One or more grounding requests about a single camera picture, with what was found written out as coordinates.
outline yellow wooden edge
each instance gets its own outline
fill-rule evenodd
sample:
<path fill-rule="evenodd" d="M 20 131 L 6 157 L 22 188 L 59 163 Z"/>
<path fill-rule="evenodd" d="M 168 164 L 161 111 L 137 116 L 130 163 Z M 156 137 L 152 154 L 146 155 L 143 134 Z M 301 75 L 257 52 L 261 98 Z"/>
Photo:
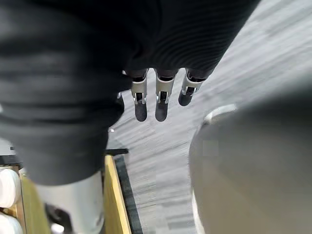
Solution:
<path fill-rule="evenodd" d="M 121 191 L 118 173 L 117 173 L 115 162 L 112 156 L 105 157 L 105 169 L 109 170 L 109 174 L 111 175 L 111 183 L 112 183 L 113 191 L 115 194 L 116 205 L 117 205 L 119 219 L 120 219 L 120 223 L 122 227 L 122 233 L 131 234 L 131 228 L 130 228 L 127 210 L 125 207 L 125 203 L 124 203 L 124 199 L 123 199 L 123 195 Z"/>

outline gray carpet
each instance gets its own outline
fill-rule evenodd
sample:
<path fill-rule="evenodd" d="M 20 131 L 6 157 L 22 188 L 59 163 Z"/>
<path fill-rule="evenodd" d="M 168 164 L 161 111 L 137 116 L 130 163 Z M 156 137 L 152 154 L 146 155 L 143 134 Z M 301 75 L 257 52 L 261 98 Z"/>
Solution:
<path fill-rule="evenodd" d="M 148 119 L 134 117 L 130 92 L 125 114 L 113 127 L 130 149 L 126 158 L 145 234 L 194 234 L 188 147 L 205 113 L 233 102 L 248 103 L 312 72 L 312 1 L 263 0 L 188 107 L 177 102 L 179 71 L 168 118 L 155 120 L 155 73 L 148 74 Z"/>

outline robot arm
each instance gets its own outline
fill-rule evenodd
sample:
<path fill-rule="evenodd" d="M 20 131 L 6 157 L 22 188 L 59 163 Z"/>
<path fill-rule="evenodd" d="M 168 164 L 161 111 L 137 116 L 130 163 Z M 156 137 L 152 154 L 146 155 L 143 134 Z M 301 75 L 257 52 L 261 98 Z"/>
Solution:
<path fill-rule="evenodd" d="M 22 157 L 48 216 L 67 222 L 68 233 L 98 234 L 108 128 L 123 113 L 118 93 L 132 85 L 122 68 L 154 32 L 129 18 L 136 33 L 121 36 L 128 25 L 107 19 L 129 16 L 123 0 L 110 12 L 102 1 L 35 2 L 0 1 L 0 135 Z"/>

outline white cylindrical object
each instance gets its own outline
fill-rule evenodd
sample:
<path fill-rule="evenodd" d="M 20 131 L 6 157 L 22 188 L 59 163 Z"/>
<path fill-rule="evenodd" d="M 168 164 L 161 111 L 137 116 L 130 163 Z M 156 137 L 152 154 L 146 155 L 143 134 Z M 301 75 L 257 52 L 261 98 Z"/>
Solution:
<path fill-rule="evenodd" d="M 20 198 L 20 178 L 11 170 L 0 168 L 0 207 L 10 208 Z"/>
<path fill-rule="evenodd" d="M 16 218 L 0 213 L 0 234 L 23 234 L 23 229 Z"/>

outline ribbed black fabric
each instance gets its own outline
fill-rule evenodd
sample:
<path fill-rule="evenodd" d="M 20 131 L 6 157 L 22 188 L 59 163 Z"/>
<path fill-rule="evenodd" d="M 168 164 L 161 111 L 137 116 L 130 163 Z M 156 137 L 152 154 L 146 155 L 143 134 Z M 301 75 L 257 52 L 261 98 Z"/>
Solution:
<path fill-rule="evenodd" d="M 153 53 L 132 60 L 130 69 L 214 69 L 259 2 L 180 1 L 173 23 L 159 35 Z"/>
<path fill-rule="evenodd" d="M 102 166 L 125 69 L 214 68 L 258 0 L 0 0 L 0 136 L 38 184 Z"/>

